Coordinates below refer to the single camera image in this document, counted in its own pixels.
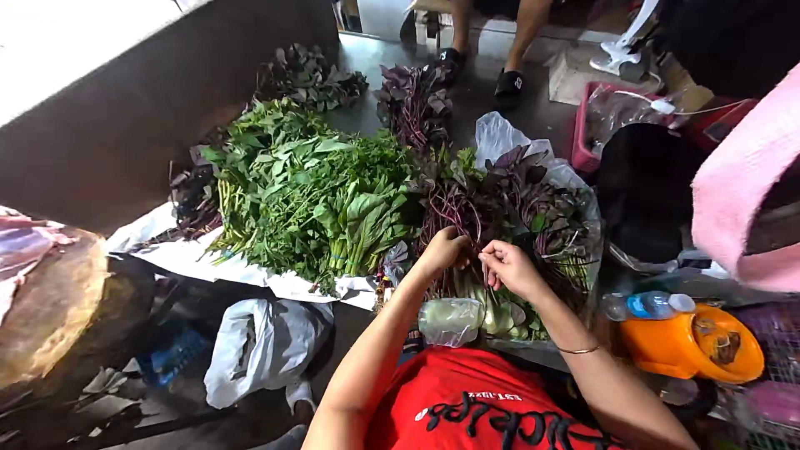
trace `pink cloth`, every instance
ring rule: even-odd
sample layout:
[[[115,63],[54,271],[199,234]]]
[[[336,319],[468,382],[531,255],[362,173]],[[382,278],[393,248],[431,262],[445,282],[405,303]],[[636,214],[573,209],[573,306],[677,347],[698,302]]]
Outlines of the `pink cloth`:
[[[740,282],[800,291],[800,243],[744,256],[770,188],[800,155],[800,65],[734,129],[694,177],[694,244]]]

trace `wire mesh basket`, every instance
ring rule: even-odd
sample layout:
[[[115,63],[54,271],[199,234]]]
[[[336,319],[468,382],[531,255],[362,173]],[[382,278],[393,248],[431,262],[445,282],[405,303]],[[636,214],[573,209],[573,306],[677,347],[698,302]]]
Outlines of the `wire mesh basket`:
[[[800,445],[800,304],[765,303],[732,311],[755,335],[764,375],[738,389],[738,422],[752,431],[751,449]],[[742,409],[749,411],[742,414]]]

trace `white plug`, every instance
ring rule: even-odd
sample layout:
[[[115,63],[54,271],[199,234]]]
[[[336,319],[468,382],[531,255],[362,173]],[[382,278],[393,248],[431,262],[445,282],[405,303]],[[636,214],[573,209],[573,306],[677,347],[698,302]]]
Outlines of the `white plug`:
[[[672,114],[677,109],[675,105],[670,103],[664,98],[659,98],[658,100],[653,100],[650,103],[650,107],[654,110],[660,112],[661,114]]]

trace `gold bracelet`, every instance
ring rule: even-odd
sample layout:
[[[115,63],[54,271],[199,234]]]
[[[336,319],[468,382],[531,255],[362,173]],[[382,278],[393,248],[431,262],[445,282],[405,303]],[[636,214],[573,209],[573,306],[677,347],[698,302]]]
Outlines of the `gold bracelet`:
[[[595,346],[594,346],[594,347],[592,347],[592,348],[584,348],[583,350],[565,350],[565,349],[563,349],[563,348],[560,348],[558,345],[556,346],[556,348],[557,348],[557,349],[558,349],[560,352],[569,353],[569,354],[571,354],[571,355],[583,355],[584,353],[591,353],[591,352],[594,352],[595,350],[597,350],[598,348],[600,348],[600,344],[597,344],[597,345],[595,345]]]

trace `pink basket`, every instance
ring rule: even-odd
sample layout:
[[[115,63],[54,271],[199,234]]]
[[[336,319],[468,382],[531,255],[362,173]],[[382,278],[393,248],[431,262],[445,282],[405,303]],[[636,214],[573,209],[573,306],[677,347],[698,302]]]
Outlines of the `pink basket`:
[[[589,97],[594,90],[600,86],[615,90],[635,92],[644,95],[650,100],[662,98],[658,95],[645,94],[639,89],[632,89],[608,82],[588,82],[586,84],[586,89],[583,91],[581,104],[578,106],[578,113],[575,115],[575,132],[572,140],[572,167],[586,173],[594,172],[600,167],[600,157],[592,153],[591,149],[586,147],[586,110],[589,108]]]

